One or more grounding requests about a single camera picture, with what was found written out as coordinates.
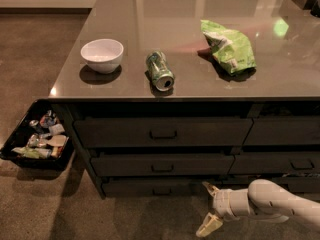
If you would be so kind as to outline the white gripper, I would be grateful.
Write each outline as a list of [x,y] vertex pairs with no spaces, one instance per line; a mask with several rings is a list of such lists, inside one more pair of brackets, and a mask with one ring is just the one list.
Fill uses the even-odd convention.
[[205,216],[203,223],[196,231],[197,237],[210,235],[223,225],[223,220],[229,222],[254,214],[254,208],[250,204],[247,189],[220,190],[207,181],[203,181],[202,185],[209,195],[213,197],[213,209],[216,215],[208,213]]

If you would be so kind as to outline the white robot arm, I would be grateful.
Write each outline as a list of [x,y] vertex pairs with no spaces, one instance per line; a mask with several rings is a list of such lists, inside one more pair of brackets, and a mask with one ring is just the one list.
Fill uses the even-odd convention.
[[203,182],[209,195],[211,211],[196,232],[206,237],[219,229],[224,222],[247,217],[253,220],[283,223],[288,219],[320,231],[320,204],[288,192],[276,183],[265,179],[252,181],[246,189],[219,189]]

